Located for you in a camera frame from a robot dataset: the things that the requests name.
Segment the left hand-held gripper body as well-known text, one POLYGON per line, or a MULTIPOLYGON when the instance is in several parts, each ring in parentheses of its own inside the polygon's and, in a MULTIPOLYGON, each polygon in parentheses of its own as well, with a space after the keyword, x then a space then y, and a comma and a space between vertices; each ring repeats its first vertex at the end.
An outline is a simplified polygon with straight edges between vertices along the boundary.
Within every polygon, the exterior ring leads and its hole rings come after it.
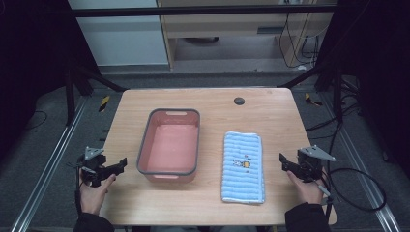
POLYGON ((86 147, 85 152, 77 160, 78 167, 82 170, 82 178, 93 188, 99 187, 103 180, 113 174, 112 167, 105 167, 106 156, 103 148, 86 147))

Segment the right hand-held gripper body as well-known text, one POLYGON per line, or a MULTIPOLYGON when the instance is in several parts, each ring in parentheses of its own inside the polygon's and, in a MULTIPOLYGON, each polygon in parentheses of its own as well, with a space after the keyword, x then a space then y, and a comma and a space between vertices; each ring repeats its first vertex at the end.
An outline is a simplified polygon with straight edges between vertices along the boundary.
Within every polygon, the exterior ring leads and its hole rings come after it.
POLYGON ((335 161, 336 158, 316 145, 301 148, 297 151, 297 163, 290 171, 305 183, 319 180, 322 177, 322 161, 335 161))

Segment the blue striped towel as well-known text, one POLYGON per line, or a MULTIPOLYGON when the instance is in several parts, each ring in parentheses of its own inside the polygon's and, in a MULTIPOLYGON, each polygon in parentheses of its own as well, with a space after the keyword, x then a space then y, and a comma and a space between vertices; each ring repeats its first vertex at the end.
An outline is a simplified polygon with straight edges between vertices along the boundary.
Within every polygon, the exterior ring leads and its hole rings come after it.
POLYGON ((225 134, 221 177, 223 202, 265 202, 262 155, 262 141, 257 133, 228 131, 225 134))

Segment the pink plastic basin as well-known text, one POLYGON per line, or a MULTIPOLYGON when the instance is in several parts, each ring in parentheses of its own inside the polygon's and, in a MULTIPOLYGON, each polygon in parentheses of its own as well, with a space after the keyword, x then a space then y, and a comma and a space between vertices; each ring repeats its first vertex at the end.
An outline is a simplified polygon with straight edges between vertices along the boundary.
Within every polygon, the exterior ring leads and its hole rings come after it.
POLYGON ((189 183, 198 161, 200 114, 195 109, 157 108, 147 120, 136 162, 150 182, 189 183))

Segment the person's right hand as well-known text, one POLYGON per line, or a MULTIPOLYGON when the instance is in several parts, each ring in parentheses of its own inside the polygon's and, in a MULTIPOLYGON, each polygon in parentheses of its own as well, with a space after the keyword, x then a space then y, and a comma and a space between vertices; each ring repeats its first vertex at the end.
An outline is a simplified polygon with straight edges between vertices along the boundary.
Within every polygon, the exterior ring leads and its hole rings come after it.
POLYGON ((321 204, 324 195, 319 188, 324 186, 321 180, 304 183, 293 172, 287 171, 286 174, 296 188, 300 203, 321 204))

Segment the person's left hand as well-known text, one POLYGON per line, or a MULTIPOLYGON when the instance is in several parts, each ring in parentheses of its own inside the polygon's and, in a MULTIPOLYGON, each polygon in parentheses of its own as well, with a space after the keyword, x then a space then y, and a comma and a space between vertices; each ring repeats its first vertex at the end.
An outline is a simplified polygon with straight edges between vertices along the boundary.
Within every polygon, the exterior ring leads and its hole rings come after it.
POLYGON ((99 187, 90 187, 84 180, 82 170, 79 170, 80 206, 81 212, 98 216, 103 206, 109 187, 116 181, 116 175, 110 175, 99 187))

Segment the black metal stand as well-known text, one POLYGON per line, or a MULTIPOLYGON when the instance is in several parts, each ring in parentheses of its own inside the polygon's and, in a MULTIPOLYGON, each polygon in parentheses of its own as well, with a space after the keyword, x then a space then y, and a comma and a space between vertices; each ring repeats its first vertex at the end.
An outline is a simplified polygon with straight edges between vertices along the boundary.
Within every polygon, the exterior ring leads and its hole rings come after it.
POLYGON ((319 64, 314 68, 303 72, 296 78, 279 85, 279 88, 291 89, 297 84, 307 80, 308 78, 317 75, 315 89, 319 92, 326 91, 330 86, 333 86, 333 111, 339 122, 342 121, 341 109, 341 66, 337 63, 319 64))
POLYGON ((65 68, 65 88, 66 88, 66 102, 67 102, 67 123, 69 126, 75 116, 75 101, 74 101, 74 91, 76 88, 81 96, 91 96, 94 92, 89 79, 96 80, 100 84, 108 87, 115 92, 125 92, 126 88, 111 82, 110 80, 104 78, 101 74, 92 72, 77 63, 69 62, 65 68))

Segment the white cabinet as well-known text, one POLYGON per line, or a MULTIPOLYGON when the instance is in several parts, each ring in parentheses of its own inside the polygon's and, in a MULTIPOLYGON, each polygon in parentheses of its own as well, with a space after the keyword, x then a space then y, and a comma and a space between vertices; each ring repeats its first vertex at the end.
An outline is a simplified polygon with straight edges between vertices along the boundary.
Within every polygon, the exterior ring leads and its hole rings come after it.
MULTIPOLYGON (((73 10, 156 8, 157 0, 69 0, 73 10)), ((77 22, 100 67, 167 65, 157 16, 79 17, 77 22)))

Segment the wooden desk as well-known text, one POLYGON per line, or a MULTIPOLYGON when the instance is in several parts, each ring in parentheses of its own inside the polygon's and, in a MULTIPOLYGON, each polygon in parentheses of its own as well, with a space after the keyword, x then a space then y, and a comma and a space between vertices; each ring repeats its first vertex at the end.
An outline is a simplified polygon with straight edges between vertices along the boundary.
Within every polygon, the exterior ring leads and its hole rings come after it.
MULTIPOLYGON (((336 0, 157 0, 160 7, 325 5, 336 0)), ((324 35, 331 13, 289 14, 197 14, 165 15, 161 18, 167 39, 168 57, 173 57, 171 42, 182 38, 275 35, 284 62, 294 66, 301 62, 299 53, 306 38, 324 35)))

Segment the black crossbar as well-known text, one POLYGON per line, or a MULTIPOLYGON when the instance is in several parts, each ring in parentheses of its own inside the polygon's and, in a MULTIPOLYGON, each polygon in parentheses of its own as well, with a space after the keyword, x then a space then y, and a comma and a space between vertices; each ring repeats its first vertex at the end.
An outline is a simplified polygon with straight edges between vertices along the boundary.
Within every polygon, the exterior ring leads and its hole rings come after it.
POLYGON ((260 5, 260 6, 198 6, 124 9, 70 10, 75 17, 106 16, 153 16, 153 15, 236 15, 236 14, 287 14, 329 13, 338 9, 338 4, 325 5, 260 5))

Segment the aluminium rail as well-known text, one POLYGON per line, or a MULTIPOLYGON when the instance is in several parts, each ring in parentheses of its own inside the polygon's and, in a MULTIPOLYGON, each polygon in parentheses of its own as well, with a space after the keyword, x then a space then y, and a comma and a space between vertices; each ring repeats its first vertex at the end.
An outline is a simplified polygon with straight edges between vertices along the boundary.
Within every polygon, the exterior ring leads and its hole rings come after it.
POLYGON ((18 214, 10 232, 26 232, 35 213, 37 212, 40 203, 44 198, 44 194, 49 186, 49 183, 64 156, 67 147, 73 137, 75 129, 83 115, 84 108, 88 102, 88 97, 80 97, 78 104, 75 107, 73 120, 65 126, 62 135, 60 136, 53 152, 51 153, 45 168, 35 184, 28 200, 23 209, 18 214))
MULTIPOLYGON (((320 98, 322 99, 326 109, 329 114, 334 117, 335 113, 333 110, 333 100, 327 95, 320 93, 320 98)), ((368 169, 364 161, 361 158, 360 153, 356 149, 351 137, 349 136, 347 130, 344 127, 341 127, 339 130, 341 144, 346 151, 346 155, 349 158, 354 169, 363 171, 366 174, 369 174, 368 169)), ((377 206, 380 206, 383 202, 387 201, 387 198, 383 196, 380 188, 371 181, 368 177, 365 177, 363 174, 358 175, 358 179, 362 185, 366 197, 373 209, 377 206)), ((374 212, 377 216, 382 228, 385 232, 402 232, 400 226, 398 225, 394 214, 388 205, 385 205, 382 209, 374 212)))

